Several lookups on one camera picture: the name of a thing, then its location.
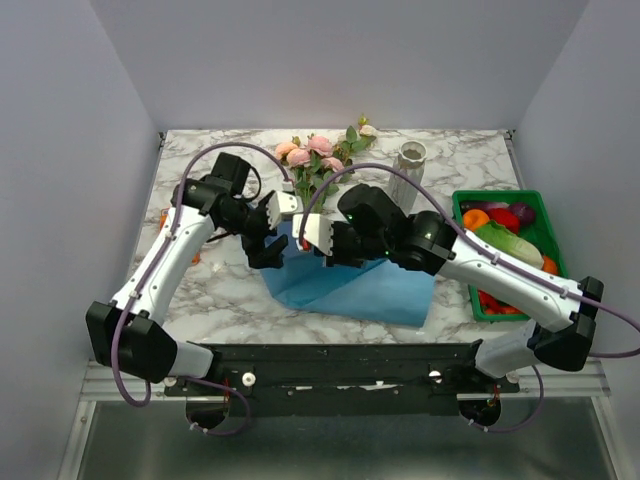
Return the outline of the blue wrapping paper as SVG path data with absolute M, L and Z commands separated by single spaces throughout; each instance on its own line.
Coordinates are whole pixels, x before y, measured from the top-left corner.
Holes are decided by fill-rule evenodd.
M 277 228 L 288 239 L 283 266 L 261 271 L 269 293 L 284 307 L 414 328 L 424 325 L 435 288 L 432 276 L 387 260 L 369 261 L 362 268 L 326 267 L 322 258 L 296 248 L 291 230 L 289 222 Z

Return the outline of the pink flower bouquet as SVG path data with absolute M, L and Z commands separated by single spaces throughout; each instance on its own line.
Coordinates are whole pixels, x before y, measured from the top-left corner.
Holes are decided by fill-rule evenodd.
M 311 134 L 305 143 L 293 137 L 278 144 L 274 155 L 293 174 L 296 194 L 307 207 L 324 181 L 352 163 L 352 153 L 347 139 L 333 143 L 325 136 Z

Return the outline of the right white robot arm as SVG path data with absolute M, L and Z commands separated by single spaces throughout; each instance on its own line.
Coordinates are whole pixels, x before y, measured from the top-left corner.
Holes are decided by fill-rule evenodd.
M 460 379 L 480 392 L 511 371 L 544 364 L 577 372 L 590 354 L 600 281 L 538 270 L 482 242 L 435 211 L 405 214 L 380 188 L 357 185 L 339 200 L 343 221 L 321 219 L 304 236 L 334 264 L 388 259 L 408 271 L 440 275 L 482 290 L 528 316 L 521 328 L 474 346 Z

